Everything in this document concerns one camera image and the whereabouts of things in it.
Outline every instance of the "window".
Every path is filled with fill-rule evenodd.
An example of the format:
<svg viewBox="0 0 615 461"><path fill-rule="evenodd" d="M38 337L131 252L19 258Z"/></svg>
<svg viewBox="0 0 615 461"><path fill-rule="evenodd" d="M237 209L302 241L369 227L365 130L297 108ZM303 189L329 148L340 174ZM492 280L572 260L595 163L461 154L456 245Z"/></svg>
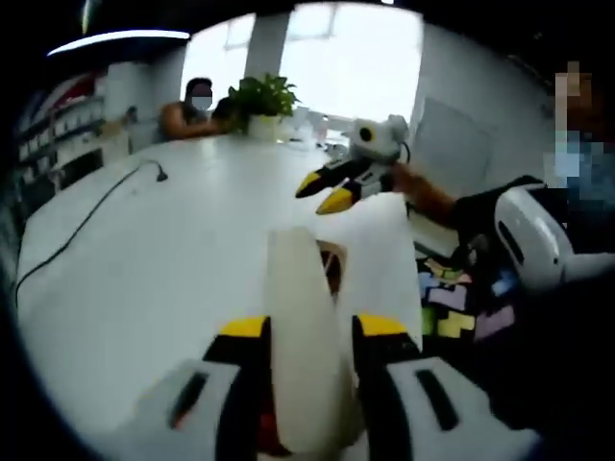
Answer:
<svg viewBox="0 0 615 461"><path fill-rule="evenodd" d="M213 82L212 109L229 95L229 86L243 78L254 22L255 15L246 14L193 36L185 50L183 98L185 85L195 77L209 77Z"/></svg>
<svg viewBox="0 0 615 461"><path fill-rule="evenodd" d="M423 21L413 12L304 5L291 15L280 75L297 86L297 97L312 110L376 120L398 113L409 122L422 40Z"/></svg>

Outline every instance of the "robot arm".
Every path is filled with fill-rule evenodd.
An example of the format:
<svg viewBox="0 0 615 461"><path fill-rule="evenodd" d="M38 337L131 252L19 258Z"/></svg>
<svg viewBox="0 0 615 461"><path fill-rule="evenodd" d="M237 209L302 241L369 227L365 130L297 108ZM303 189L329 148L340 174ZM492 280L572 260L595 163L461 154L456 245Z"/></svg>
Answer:
<svg viewBox="0 0 615 461"><path fill-rule="evenodd" d="M350 133L348 154L309 173L296 197L308 197L347 180L316 210L318 214L331 214L344 211L371 195L391 191L390 168L399 160L406 136L407 124L400 115L390 115L382 123L357 119Z"/></svg>

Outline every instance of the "yellow tip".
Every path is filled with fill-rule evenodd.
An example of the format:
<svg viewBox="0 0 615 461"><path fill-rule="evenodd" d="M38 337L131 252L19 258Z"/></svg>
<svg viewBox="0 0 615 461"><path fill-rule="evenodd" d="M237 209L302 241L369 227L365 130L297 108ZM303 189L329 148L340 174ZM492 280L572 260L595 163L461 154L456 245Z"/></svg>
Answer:
<svg viewBox="0 0 615 461"><path fill-rule="evenodd" d="M316 214L332 214L345 211L353 203L353 194L348 189L337 189L318 207Z"/></svg>
<svg viewBox="0 0 615 461"><path fill-rule="evenodd" d="M299 188L297 189L297 194L301 193L302 190L304 190L306 187L308 187L314 181L319 180L319 179L320 179L320 175L318 173L316 173L315 171L312 171L311 173L309 173L306 176L306 178L304 179L304 181L301 183Z"/></svg>

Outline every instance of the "white table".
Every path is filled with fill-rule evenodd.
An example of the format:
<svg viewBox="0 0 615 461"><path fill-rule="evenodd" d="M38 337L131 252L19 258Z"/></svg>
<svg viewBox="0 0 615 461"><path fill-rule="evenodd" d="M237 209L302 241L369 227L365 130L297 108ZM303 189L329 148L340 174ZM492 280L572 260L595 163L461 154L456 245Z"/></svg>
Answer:
<svg viewBox="0 0 615 461"><path fill-rule="evenodd" d="M421 335L412 235L402 197L381 194L331 216L329 194L295 190L326 156L244 138L148 148L76 182L28 221L22 276L53 253L99 198L144 158L159 160L122 184L71 247L20 290L26 347L53 400L86 437L117 427L137 397L225 323L264 311L267 234L303 225L346 246L338 313L382 313Z"/></svg>

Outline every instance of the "potted plant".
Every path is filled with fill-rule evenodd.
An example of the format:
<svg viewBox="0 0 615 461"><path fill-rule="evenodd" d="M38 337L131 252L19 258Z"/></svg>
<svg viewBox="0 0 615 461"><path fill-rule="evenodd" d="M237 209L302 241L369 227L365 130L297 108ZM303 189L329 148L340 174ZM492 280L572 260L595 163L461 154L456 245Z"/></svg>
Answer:
<svg viewBox="0 0 615 461"><path fill-rule="evenodd" d="M229 88L229 99L237 109L237 128L249 136L275 141L282 118L292 115L299 100L292 91L295 85L286 77L265 74L262 80L246 77L239 88Z"/></svg>

